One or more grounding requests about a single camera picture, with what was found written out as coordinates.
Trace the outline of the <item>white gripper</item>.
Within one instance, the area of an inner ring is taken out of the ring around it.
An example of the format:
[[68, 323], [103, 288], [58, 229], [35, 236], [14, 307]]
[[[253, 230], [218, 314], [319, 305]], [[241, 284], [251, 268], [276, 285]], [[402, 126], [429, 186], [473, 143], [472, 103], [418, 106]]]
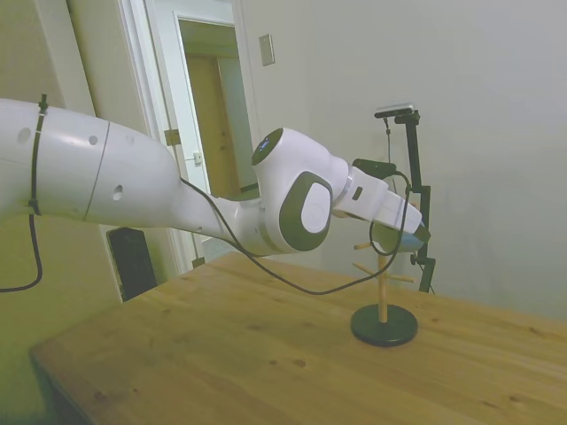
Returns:
[[350, 177], [353, 184], [353, 193], [349, 195], [350, 214], [409, 234], [418, 230], [418, 239], [422, 242], [431, 239], [426, 217], [404, 197], [390, 191], [385, 181], [354, 166]]

